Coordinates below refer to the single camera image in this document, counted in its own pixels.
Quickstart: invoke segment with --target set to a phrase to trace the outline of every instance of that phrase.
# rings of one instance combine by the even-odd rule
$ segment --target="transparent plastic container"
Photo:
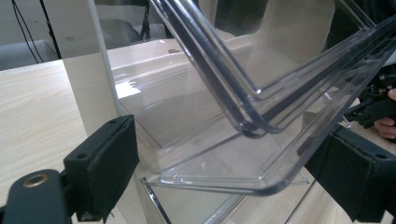
[[[347,0],[262,1],[243,15],[244,1],[195,2],[152,0],[181,47],[146,43],[169,48],[113,70],[135,90],[119,97],[148,184],[278,192],[394,51],[396,17],[375,23]]]

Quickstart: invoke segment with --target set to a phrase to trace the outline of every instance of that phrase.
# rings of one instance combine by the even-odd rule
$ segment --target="black cable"
[[[30,48],[30,45],[29,45],[29,43],[28,43],[28,41],[27,41],[27,38],[26,38],[26,35],[25,35],[24,31],[23,31],[23,28],[22,28],[20,19],[18,18],[17,9],[15,8],[15,6],[14,6],[13,3],[14,3],[14,1],[12,1],[12,6],[14,7],[14,14],[15,14],[15,17],[17,18],[18,24],[19,24],[20,27],[21,27],[21,31],[22,31],[23,37],[24,37],[24,39],[25,39],[26,45],[27,45],[27,47],[29,48],[30,52],[32,52],[32,55],[33,55],[33,57],[35,58],[35,62],[38,63],[37,58],[35,57],[35,54],[33,53],[32,49]]]
[[[30,33],[29,28],[27,27],[27,24],[26,24],[26,22],[25,22],[25,20],[24,20],[24,18],[23,18],[23,16],[22,16],[22,14],[21,14],[20,9],[18,8],[17,3],[15,2],[15,0],[12,0],[12,5],[14,6],[14,13],[15,13],[15,16],[17,17],[18,24],[19,24],[20,27],[21,27],[23,36],[24,36],[24,38],[25,38],[26,44],[27,44],[28,47],[29,47],[29,50],[32,52],[33,56],[35,57],[35,55],[34,55],[32,49],[31,49],[30,46],[29,46],[29,43],[28,43],[28,41],[27,41],[26,35],[25,35],[25,33],[24,33],[24,31],[23,31],[23,28],[22,28],[22,26],[21,26],[21,22],[20,22],[20,20],[19,20],[19,18],[18,18],[18,15],[17,15],[17,11],[16,11],[16,10],[18,10],[18,13],[20,14],[21,19],[22,19],[22,21],[23,21],[23,24],[24,24],[24,26],[26,27],[26,31],[27,31],[27,33],[29,34],[30,39],[32,40],[33,46],[35,47],[35,52],[37,53],[38,57],[40,58],[41,62],[43,63],[44,60],[41,58],[41,55],[40,55],[40,53],[38,52],[37,47],[35,46],[35,41],[34,41],[33,38],[32,38],[32,34]]]

